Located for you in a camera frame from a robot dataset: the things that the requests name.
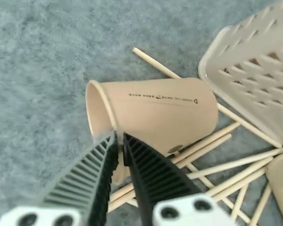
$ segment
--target wooden dowel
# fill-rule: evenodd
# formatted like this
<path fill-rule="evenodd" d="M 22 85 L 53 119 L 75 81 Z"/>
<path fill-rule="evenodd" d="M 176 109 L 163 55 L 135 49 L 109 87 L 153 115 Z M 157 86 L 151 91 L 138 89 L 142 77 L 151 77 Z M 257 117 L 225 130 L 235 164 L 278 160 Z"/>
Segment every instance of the wooden dowel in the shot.
<path fill-rule="evenodd" d="M 159 71 L 164 73 L 166 76 L 168 76 L 170 78 L 173 78 L 173 79 L 181 78 L 179 75 L 177 75 L 176 73 L 174 73 L 173 71 L 171 71 L 167 67 L 163 66 L 160 62 L 158 62 L 157 60 L 155 60 L 152 57 L 148 56 L 147 54 L 145 54 L 144 52 L 140 51 L 136 47 L 133 48 L 133 53 L 135 53 L 140 58 L 142 58 L 143 60 L 148 62 L 150 65 L 152 65 L 153 67 L 155 67 L 156 69 L 158 69 Z M 250 123 L 245 121 L 243 118 L 239 117 L 238 115 L 236 115 L 232 111 L 228 110 L 226 107 L 222 106 L 220 103 L 217 104 L 217 107 L 218 107 L 219 111 L 221 111 L 222 113 L 224 113 L 228 117 L 232 118 L 234 121 L 239 122 L 243 127 L 248 129 L 250 132 L 256 134 L 258 137 L 262 138 L 263 140 L 267 141 L 268 143 L 270 143 L 271 145 L 273 145 L 273 146 L 275 146 L 277 148 L 282 147 L 281 143 L 279 143 L 278 141 L 272 139 L 271 137 L 269 137 L 265 133 L 261 132 L 256 127 L 254 127 L 253 125 L 251 125 Z"/>
<path fill-rule="evenodd" d="M 121 205 L 125 204 L 128 200 L 135 197 L 135 191 L 132 190 L 123 196 L 119 197 L 118 199 L 110 202 L 108 205 L 108 213 L 115 210 L 116 208 L 120 207 Z"/>
<path fill-rule="evenodd" d="M 249 184 L 242 187 L 239 191 L 236 203 L 234 205 L 234 208 L 233 208 L 233 211 L 232 211 L 232 214 L 231 214 L 231 218 L 233 220 L 236 220 L 237 217 L 238 217 L 238 211 L 240 210 L 240 208 L 242 206 L 242 203 L 243 203 L 243 200 L 244 200 L 244 197 L 245 197 L 245 194 L 246 194 L 248 187 L 249 187 Z"/>
<path fill-rule="evenodd" d="M 179 161 L 181 161 L 182 159 L 184 159 L 184 158 L 188 157 L 189 155 L 195 153 L 199 149 L 211 144 L 213 141 L 217 140 L 218 138 L 224 136 L 227 133 L 230 133 L 231 131 L 236 129 L 238 126 L 240 126 L 240 123 L 234 122 L 233 124 L 231 124 L 231 125 L 223 128 L 223 129 L 215 132 L 214 134 L 204 138 L 203 140 L 194 144 L 192 147 L 190 147 L 187 150 L 185 150 L 184 152 L 180 153 L 180 155 L 174 157 L 172 159 L 172 163 L 178 163 Z"/>
<path fill-rule="evenodd" d="M 110 196 L 110 202 L 118 199 L 119 197 L 123 196 L 124 194 L 128 193 L 129 191 L 133 190 L 133 184 L 129 183 L 126 186 L 118 189 L 116 192 L 112 193 Z"/>
<path fill-rule="evenodd" d="M 206 192 L 206 194 L 209 195 L 209 196 L 214 196 L 214 195 L 218 194 L 219 192 L 221 192 L 225 189 L 231 188 L 231 186 L 233 186 L 238 181 L 244 179 L 245 177 L 247 177 L 251 173 L 253 173 L 253 172 L 257 171 L 258 169 L 267 165 L 269 162 L 271 162 L 272 159 L 273 159 L 273 157 L 268 157 L 266 159 L 263 159 L 263 160 L 260 160 L 258 162 L 251 164 L 245 170 L 243 170 L 240 173 L 236 174 L 235 176 L 229 178 L 225 182 L 217 185 L 216 187 L 210 189 L 209 191 Z"/>
<path fill-rule="evenodd" d="M 270 157 L 270 156 L 275 156 L 275 155 L 278 155 L 278 154 L 281 154 L 281 153 L 283 153 L 283 147 L 277 148 L 277 149 L 274 149 L 274 150 L 271 150 L 271 151 L 268 151 L 268 152 L 255 154 L 255 155 L 252 155 L 252 156 L 249 156 L 249 157 L 246 157 L 246 158 L 243 158 L 243 159 L 239 159 L 239 160 L 236 160 L 236 161 L 227 162 L 227 163 L 224 163 L 224 164 L 221 164 L 221 165 L 218 165 L 218 166 L 213 166 L 213 167 L 210 167 L 210 168 L 207 168 L 207 169 L 202 169 L 202 170 L 195 172 L 195 173 L 189 173 L 188 177 L 189 177 L 189 179 L 193 180 L 193 179 L 196 179 L 196 178 L 201 177 L 201 176 L 206 176 L 206 175 L 210 175 L 210 174 L 213 174 L 213 173 L 221 172 L 223 170 L 228 170 L 228 169 L 231 169 L 231 168 L 234 168 L 234 167 L 242 166 L 242 165 L 252 163 L 252 162 L 255 162 L 255 161 L 259 161 L 259 160 L 262 160 L 264 158 L 267 158 L 267 157 Z"/>
<path fill-rule="evenodd" d="M 189 163 L 188 165 L 186 165 L 186 167 L 191 171 L 191 172 L 197 172 L 198 169 L 191 163 Z M 215 187 L 213 185 L 212 182 L 210 182 L 206 177 L 199 177 L 199 180 L 209 189 Z M 223 198 L 222 201 L 231 209 L 234 208 L 234 203 L 232 203 L 231 200 L 229 200 L 228 198 Z M 245 223 L 249 223 L 250 222 L 250 218 L 244 213 L 242 212 L 242 210 L 238 211 L 238 216 L 241 217 L 241 219 L 245 222 Z"/>
<path fill-rule="evenodd" d="M 180 160 L 188 157 L 189 155 L 195 153 L 196 151 L 204 148 L 205 146 L 211 144 L 212 142 L 216 141 L 218 138 L 224 136 L 226 133 L 234 130 L 235 128 L 237 128 L 240 124 L 238 122 L 235 122 L 219 131 L 217 131 L 216 133 L 214 133 L 213 135 L 199 141 L 198 143 L 196 143 L 195 145 L 193 145 L 192 147 L 188 148 L 187 150 L 183 151 L 182 153 L 176 155 L 171 161 L 172 163 L 178 163 Z M 110 196 L 110 202 L 113 202 L 114 200 L 120 198 L 121 196 L 125 195 L 126 193 L 128 193 L 129 191 L 133 190 L 133 184 L 130 183 L 126 186 L 124 186 L 123 188 L 117 190 L 116 192 L 114 192 L 113 194 L 111 194 Z"/>
<path fill-rule="evenodd" d="M 262 197 L 260 199 L 260 202 L 259 202 L 259 204 L 258 204 L 258 206 L 257 206 L 257 208 L 255 210 L 255 213 L 254 213 L 252 219 L 250 220 L 249 226 L 254 226 L 254 225 L 256 225 L 258 223 L 258 221 L 260 219 L 260 216 L 261 216 L 261 214 L 263 212 L 263 209 L 264 209 L 264 207 L 265 207 L 265 205 L 267 203 L 267 200 L 268 200 L 271 192 L 272 192 L 271 187 L 270 187 L 269 184 L 267 184 L 267 186 L 266 186 L 266 188 L 265 188 L 265 190 L 263 192 L 263 195 L 262 195 Z"/>
<path fill-rule="evenodd" d="M 222 192 L 218 193 L 217 195 L 213 196 L 213 199 L 218 202 L 220 200 L 222 200 L 223 198 L 229 196 L 230 194 L 238 191 L 240 188 L 242 188 L 243 186 L 249 184 L 250 182 L 252 182 L 253 180 L 256 180 L 257 178 L 259 178 L 260 176 L 264 175 L 266 172 L 266 168 L 263 167 L 259 170 L 257 170 L 256 172 L 248 175 L 247 177 L 243 178 L 242 180 L 240 180 L 239 182 L 237 182 L 236 184 L 234 184 L 233 186 L 228 187 L 227 189 L 223 190 Z"/>
<path fill-rule="evenodd" d="M 203 147 L 202 149 L 198 150 L 197 152 L 195 152 L 194 154 L 191 154 L 190 156 L 186 157 L 185 159 L 179 161 L 176 165 L 179 168 L 184 167 L 185 165 L 187 165 L 188 163 L 195 161 L 196 159 L 200 158 L 201 156 L 205 155 L 206 153 L 212 151 L 214 148 L 216 148 L 217 146 L 219 146 L 220 144 L 224 143 L 225 141 L 227 141 L 229 138 L 231 138 L 232 135 L 230 133 L 224 135 L 223 137 L 220 137 L 219 139 L 217 139 L 216 141 L 212 142 L 211 144 Z"/>
<path fill-rule="evenodd" d="M 159 70 L 163 74 L 165 74 L 165 75 L 167 75 L 167 76 L 169 76 L 170 78 L 173 78 L 173 79 L 180 79 L 180 77 L 177 74 L 175 74 L 173 71 L 171 71 L 170 69 L 166 68 L 160 62 L 158 62 L 157 60 L 154 60 L 152 57 L 148 56 L 147 54 L 145 54 L 144 52 L 142 52 L 138 48 L 134 47 L 132 51 L 133 51 L 133 53 L 138 55 L 140 58 L 142 58 L 143 60 L 148 62 L 153 67 L 155 67 L 157 69 L 159 68 Z"/>
<path fill-rule="evenodd" d="M 270 143 L 271 145 L 273 145 L 274 147 L 280 148 L 282 147 L 282 144 L 279 143 L 278 141 L 272 139 L 271 137 L 269 137 L 268 135 L 266 135 L 265 133 L 261 132 L 260 130 L 258 130 L 256 127 L 254 127 L 253 125 L 251 125 L 249 122 L 245 121 L 243 118 L 239 117 L 238 115 L 236 115 L 234 112 L 230 111 L 229 109 L 227 109 L 226 107 L 224 107 L 223 105 L 221 105 L 220 103 L 217 104 L 218 110 L 221 111 L 223 114 L 227 115 L 228 117 L 230 117 L 231 119 L 233 119 L 234 121 L 239 122 L 244 128 L 248 129 L 250 132 L 256 134 L 258 137 L 262 138 L 263 140 L 267 141 L 268 143 Z"/>

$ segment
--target carpet floor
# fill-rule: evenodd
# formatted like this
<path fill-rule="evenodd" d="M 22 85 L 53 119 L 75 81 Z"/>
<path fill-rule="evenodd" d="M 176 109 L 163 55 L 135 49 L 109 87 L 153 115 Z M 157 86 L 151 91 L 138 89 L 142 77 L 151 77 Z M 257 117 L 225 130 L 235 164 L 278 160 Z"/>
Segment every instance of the carpet floor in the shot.
<path fill-rule="evenodd" d="M 0 0 L 0 215 L 31 202 L 93 144 L 84 99 L 89 80 L 164 78 L 131 52 L 134 46 L 182 77 L 197 77 L 198 62 L 218 31 L 271 2 Z M 220 113 L 216 130 L 231 123 Z M 232 135 L 195 165 L 203 169 L 272 149 L 242 127 Z M 243 168 L 208 178 L 218 184 Z M 266 182 L 261 177 L 247 191 L 242 210 L 250 217 Z M 141 225 L 138 210 L 125 204 L 108 214 L 107 225 Z M 273 196 L 259 225 L 283 225 Z"/>

